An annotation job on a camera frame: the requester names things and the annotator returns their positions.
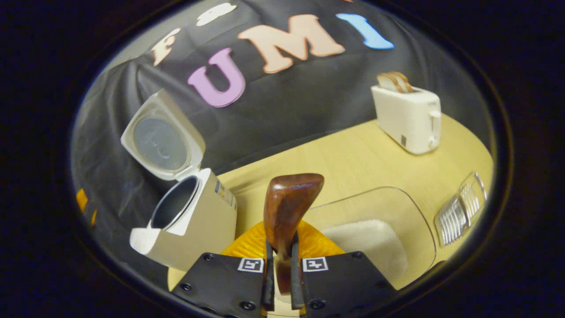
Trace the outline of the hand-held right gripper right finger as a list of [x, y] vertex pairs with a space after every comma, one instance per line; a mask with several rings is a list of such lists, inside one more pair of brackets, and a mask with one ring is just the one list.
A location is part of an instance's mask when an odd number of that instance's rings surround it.
[[398, 293], [363, 252], [343, 252], [305, 221], [292, 247], [291, 304], [303, 318], [361, 318]]

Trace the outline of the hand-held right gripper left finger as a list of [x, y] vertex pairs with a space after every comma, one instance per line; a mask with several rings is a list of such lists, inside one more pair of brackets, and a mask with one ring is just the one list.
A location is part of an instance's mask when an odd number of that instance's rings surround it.
[[172, 294], [213, 318], [264, 318], [274, 310], [274, 260], [262, 222], [223, 253], [204, 252]]

